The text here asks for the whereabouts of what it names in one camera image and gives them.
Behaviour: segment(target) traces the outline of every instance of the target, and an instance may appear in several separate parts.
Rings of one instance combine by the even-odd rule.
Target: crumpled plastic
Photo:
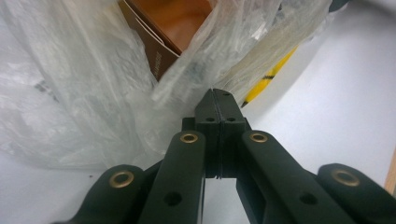
[[[114,0],[0,2],[0,147],[37,164],[145,169],[212,87],[249,89],[331,0],[218,0],[157,83]]]

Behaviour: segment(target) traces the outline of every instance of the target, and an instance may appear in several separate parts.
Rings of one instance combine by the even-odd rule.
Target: brass grommet
[[[332,178],[335,179],[337,182],[349,187],[357,187],[361,183],[355,175],[346,170],[333,170]]]
[[[198,136],[193,133],[185,133],[185,134],[181,135],[181,137],[180,137],[180,141],[182,141],[184,143],[194,143],[197,140],[198,140]]]
[[[119,182],[117,180],[117,177],[121,175],[126,175],[126,179]],[[132,183],[132,181],[134,181],[134,174],[130,171],[118,171],[108,180],[110,186],[115,189],[122,189],[124,187],[127,187]]]
[[[268,137],[262,133],[253,133],[250,135],[250,139],[257,143],[264,143],[268,140]]]

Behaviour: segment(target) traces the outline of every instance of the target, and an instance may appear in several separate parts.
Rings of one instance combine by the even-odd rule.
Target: yellow object
[[[243,103],[242,106],[246,105],[250,101],[252,101],[256,96],[260,94],[271,82],[271,80],[274,78],[274,76],[279,72],[279,70],[283,67],[283,65],[288,61],[288,59],[291,57],[291,55],[294,53],[294,51],[297,50],[297,47],[292,49],[291,52],[289,52],[282,60],[280,60],[270,71],[267,72],[266,76],[263,77],[259,83],[256,84],[256,86],[251,89],[251,91],[247,94],[247,97],[245,99],[245,102]]]

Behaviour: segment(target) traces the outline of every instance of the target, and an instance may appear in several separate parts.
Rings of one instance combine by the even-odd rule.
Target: white surface
[[[396,146],[396,20],[354,2],[244,108],[306,169],[341,162],[383,185]],[[45,170],[0,153],[0,223],[73,216],[102,171]],[[247,223],[234,180],[207,180],[204,223]]]

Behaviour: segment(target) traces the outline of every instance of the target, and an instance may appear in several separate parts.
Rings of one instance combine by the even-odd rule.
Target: cardboard box
[[[207,0],[121,0],[119,6],[142,38],[157,80],[189,46],[212,10]]]

